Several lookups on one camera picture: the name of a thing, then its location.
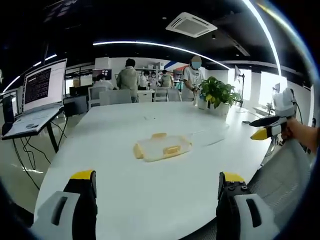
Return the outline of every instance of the computer screen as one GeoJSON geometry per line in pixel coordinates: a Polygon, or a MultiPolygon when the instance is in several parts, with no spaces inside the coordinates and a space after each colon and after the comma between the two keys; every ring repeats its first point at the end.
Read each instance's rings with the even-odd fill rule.
{"type": "Polygon", "coordinates": [[[59,60],[25,75],[23,112],[62,101],[66,64],[67,59],[59,60]]]}
{"type": "Polygon", "coordinates": [[[112,70],[109,68],[103,69],[93,69],[92,71],[92,80],[97,81],[100,80],[100,77],[104,77],[104,80],[111,80],[112,77],[112,70]]]}

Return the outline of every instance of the ceiling light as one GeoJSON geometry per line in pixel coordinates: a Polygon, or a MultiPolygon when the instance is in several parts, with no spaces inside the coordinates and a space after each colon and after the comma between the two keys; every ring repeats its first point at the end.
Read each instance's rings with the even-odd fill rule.
{"type": "Polygon", "coordinates": [[[57,54],[54,54],[54,55],[52,55],[52,56],[47,57],[45,60],[47,61],[47,60],[52,59],[52,58],[54,58],[54,57],[56,57],[56,56],[57,56],[57,54]]]}
{"type": "Polygon", "coordinates": [[[268,39],[269,44],[271,46],[271,49],[272,49],[272,52],[273,52],[273,56],[275,58],[275,63],[276,63],[276,66],[278,68],[278,74],[279,74],[279,76],[281,76],[282,74],[281,74],[281,68],[280,68],[280,61],[279,61],[278,53],[277,53],[277,50],[276,50],[275,43],[272,40],[271,34],[270,34],[270,32],[269,32],[269,30],[267,28],[267,25],[265,24],[264,20],[260,16],[259,12],[255,9],[253,4],[250,2],[250,0],[242,0],[242,1],[250,9],[252,14],[255,16],[255,18],[259,22],[260,26],[262,27],[262,30],[264,31],[264,34],[265,34],[266,38],[268,39]]]}
{"type": "Polygon", "coordinates": [[[186,52],[186,53],[189,53],[189,54],[194,54],[194,55],[197,55],[199,57],[202,57],[204,59],[207,59],[209,61],[212,61],[216,64],[219,64],[220,66],[226,68],[226,69],[230,69],[230,67],[216,61],[216,60],[213,60],[212,58],[209,58],[207,56],[203,56],[199,53],[196,53],[194,51],[189,51],[189,50],[186,50],[186,49],[183,49],[183,48],[180,48],[180,47],[176,47],[176,46],[170,46],[170,45],[165,45],[165,44],[160,44],[160,43],[154,43],[154,42],[145,42],[145,41],[105,41],[105,42],[96,42],[93,44],[93,46],[98,46],[98,45],[106,45],[106,44],[144,44],[144,45],[153,45],[153,46],[159,46],[159,47],[164,47],[164,48],[169,48],[169,49],[175,49],[175,50],[179,50],[179,51],[182,51],[182,52],[186,52]]]}
{"type": "Polygon", "coordinates": [[[14,84],[14,82],[17,81],[19,78],[20,78],[20,76],[17,76],[12,82],[10,82],[10,84],[9,84],[8,86],[6,86],[6,88],[3,90],[3,93],[4,93],[5,91],[7,91],[7,89],[8,89],[12,84],[14,84]]]}
{"type": "Polygon", "coordinates": [[[33,65],[34,67],[38,66],[39,64],[41,64],[41,62],[37,62],[35,65],[33,65]]]}

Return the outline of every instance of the cable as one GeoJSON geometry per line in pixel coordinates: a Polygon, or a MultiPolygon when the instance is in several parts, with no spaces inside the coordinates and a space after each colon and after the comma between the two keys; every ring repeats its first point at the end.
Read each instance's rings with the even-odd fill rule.
{"type": "Polygon", "coordinates": [[[301,124],[304,124],[304,123],[302,122],[302,116],[301,116],[300,107],[299,107],[298,103],[295,103],[295,104],[296,104],[296,106],[297,106],[297,107],[298,107],[298,109],[299,109],[299,114],[300,114],[301,124]]]}
{"type": "Polygon", "coordinates": [[[19,152],[18,152],[18,149],[17,149],[17,146],[16,146],[15,140],[12,139],[12,141],[13,141],[13,146],[14,146],[14,150],[15,150],[16,156],[18,157],[18,160],[19,160],[20,164],[22,165],[25,173],[29,176],[29,178],[31,179],[31,181],[33,182],[33,184],[36,186],[36,188],[37,188],[38,190],[40,190],[40,188],[39,188],[38,185],[35,183],[34,179],[30,176],[30,174],[28,173],[25,165],[24,165],[23,162],[22,162],[22,160],[21,160],[21,158],[20,158],[20,155],[19,155],[19,152]]]}
{"type": "Polygon", "coordinates": [[[24,144],[24,141],[22,141],[22,138],[20,138],[20,140],[22,142],[22,145],[23,145],[23,151],[28,154],[29,162],[30,162],[30,165],[31,165],[32,169],[36,170],[35,155],[34,155],[34,153],[32,151],[28,151],[27,148],[26,148],[26,145],[29,143],[30,139],[31,139],[31,137],[29,137],[29,139],[27,140],[26,144],[24,144]],[[29,153],[32,153],[33,165],[32,165],[29,153]]]}
{"type": "Polygon", "coordinates": [[[35,146],[32,146],[29,142],[28,142],[27,144],[28,144],[30,147],[32,147],[33,149],[35,149],[35,150],[37,150],[38,152],[42,153],[42,154],[44,155],[45,159],[51,164],[51,162],[50,162],[49,159],[47,158],[47,155],[46,155],[43,151],[39,150],[39,149],[36,148],[35,146]]]}
{"type": "Polygon", "coordinates": [[[61,127],[60,127],[58,124],[55,124],[53,121],[51,121],[51,123],[52,123],[53,125],[56,125],[56,126],[60,129],[60,131],[62,132],[62,134],[64,135],[64,137],[67,139],[67,136],[66,136],[65,133],[62,131],[61,127]]]}
{"type": "Polygon", "coordinates": [[[61,134],[60,139],[59,139],[58,147],[60,147],[62,136],[65,134],[65,129],[66,129],[66,126],[67,126],[67,123],[68,123],[68,119],[69,119],[69,117],[66,118],[66,121],[65,121],[65,124],[64,124],[64,127],[63,127],[63,131],[62,131],[62,134],[61,134]]]}

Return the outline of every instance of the laptop screen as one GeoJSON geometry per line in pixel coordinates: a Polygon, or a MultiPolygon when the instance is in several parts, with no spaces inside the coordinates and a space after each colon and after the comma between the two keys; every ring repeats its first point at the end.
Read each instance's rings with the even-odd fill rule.
{"type": "Polygon", "coordinates": [[[56,61],[25,76],[23,112],[62,101],[66,64],[66,59],[56,61]]]}

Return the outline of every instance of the plastic container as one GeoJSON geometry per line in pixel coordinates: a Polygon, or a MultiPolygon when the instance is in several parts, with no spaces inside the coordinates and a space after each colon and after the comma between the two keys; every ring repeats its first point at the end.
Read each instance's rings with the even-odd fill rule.
{"type": "Polygon", "coordinates": [[[191,150],[192,143],[184,136],[153,134],[150,139],[139,140],[133,147],[134,156],[146,162],[175,157],[191,150]]]}

